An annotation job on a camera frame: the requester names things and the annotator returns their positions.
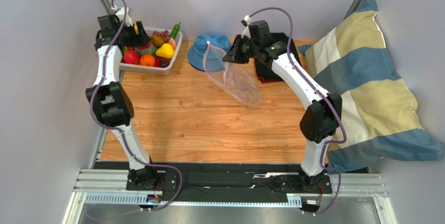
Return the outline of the orange fruit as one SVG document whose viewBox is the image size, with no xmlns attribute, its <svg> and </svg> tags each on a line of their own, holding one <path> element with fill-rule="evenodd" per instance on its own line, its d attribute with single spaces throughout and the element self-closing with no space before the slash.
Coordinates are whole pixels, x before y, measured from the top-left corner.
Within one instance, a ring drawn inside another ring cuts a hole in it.
<svg viewBox="0 0 445 224">
<path fill-rule="evenodd" d="M 156 65 L 156 57 L 151 54 L 144 54 L 139 58 L 139 65 L 154 67 Z"/>
</svg>

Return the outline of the yellow pear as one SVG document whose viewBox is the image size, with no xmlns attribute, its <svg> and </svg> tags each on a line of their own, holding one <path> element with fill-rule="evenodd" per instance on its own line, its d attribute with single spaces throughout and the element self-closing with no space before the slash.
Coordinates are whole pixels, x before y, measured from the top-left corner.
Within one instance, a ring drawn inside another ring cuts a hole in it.
<svg viewBox="0 0 445 224">
<path fill-rule="evenodd" d="M 172 59 L 175 53 L 174 47 L 170 43 L 163 44 L 160 48 L 156 50 L 156 55 L 158 57 L 163 57 L 167 59 Z"/>
</svg>

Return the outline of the clear zip top bag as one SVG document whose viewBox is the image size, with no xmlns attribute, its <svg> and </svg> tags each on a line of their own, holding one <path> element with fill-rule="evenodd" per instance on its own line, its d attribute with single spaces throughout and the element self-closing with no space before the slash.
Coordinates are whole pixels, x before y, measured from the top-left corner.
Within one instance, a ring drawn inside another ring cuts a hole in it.
<svg viewBox="0 0 445 224">
<path fill-rule="evenodd" d="M 211 46 L 209 42 L 207 44 L 208 49 L 204 57 L 206 57 L 209 50 L 213 50 L 216 52 L 216 55 L 222 56 L 219 60 L 224 65 L 224 69 L 217 72 L 205 70 L 204 72 L 207 77 L 237 101 L 252 108 L 260 107 L 263 99 L 253 76 L 240 65 L 223 62 L 223 57 L 226 55 L 226 52 L 220 48 Z"/>
</svg>

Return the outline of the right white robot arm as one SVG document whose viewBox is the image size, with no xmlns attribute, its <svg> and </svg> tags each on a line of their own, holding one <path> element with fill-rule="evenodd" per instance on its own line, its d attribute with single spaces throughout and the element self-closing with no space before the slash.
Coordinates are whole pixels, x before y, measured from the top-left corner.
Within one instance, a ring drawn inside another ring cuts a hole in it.
<svg viewBox="0 0 445 224">
<path fill-rule="evenodd" d="M 296 94 L 304 106 L 300 130 L 306 138 L 303 162 L 298 171 L 299 186 L 310 192 L 325 175 L 325 157 L 329 143 L 341 124 L 342 98 L 322 88 L 296 60 L 287 43 L 277 40 L 265 20 L 242 21 L 249 35 L 238 34 L 225 62 L 246 64 L 255 59 L 278 75 Z"/>
</svg>

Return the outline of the red lychee bunch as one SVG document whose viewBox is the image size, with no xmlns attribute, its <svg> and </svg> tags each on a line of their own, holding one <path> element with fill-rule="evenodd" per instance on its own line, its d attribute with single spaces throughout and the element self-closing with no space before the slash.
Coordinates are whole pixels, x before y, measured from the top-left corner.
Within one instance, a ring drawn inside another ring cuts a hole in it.
<svg viewBox="0 0 445 224">
<path fill-rule="evenodd" d="M 138 65 L 140 56 L 139 54 L 134 50 L 129 50 L 125 52 L 123 56 L 124 62 L 131 65 Z"/>
</svg>

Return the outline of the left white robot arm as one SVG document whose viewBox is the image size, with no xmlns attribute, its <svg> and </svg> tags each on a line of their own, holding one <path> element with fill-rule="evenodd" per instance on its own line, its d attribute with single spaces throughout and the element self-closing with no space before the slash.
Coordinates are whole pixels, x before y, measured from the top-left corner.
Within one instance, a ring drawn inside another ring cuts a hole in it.
<svg viewBox="0 0 445 224">
<path fill-rule="evenodd" d="M 120 83 L 120 62 L 124 47 L 146 46 L 150 38 L 140 21 L 132 26 L 117 15 L 98 17 L 100 30 L 95 49 L 99 56 L 98 76 L 86 89 L 93 120 L 118 138 L 128 158 L 127 189 L 154 190 L 161 179 L 150 155 L 136 134 L 132 102 Z"/>
</svg>

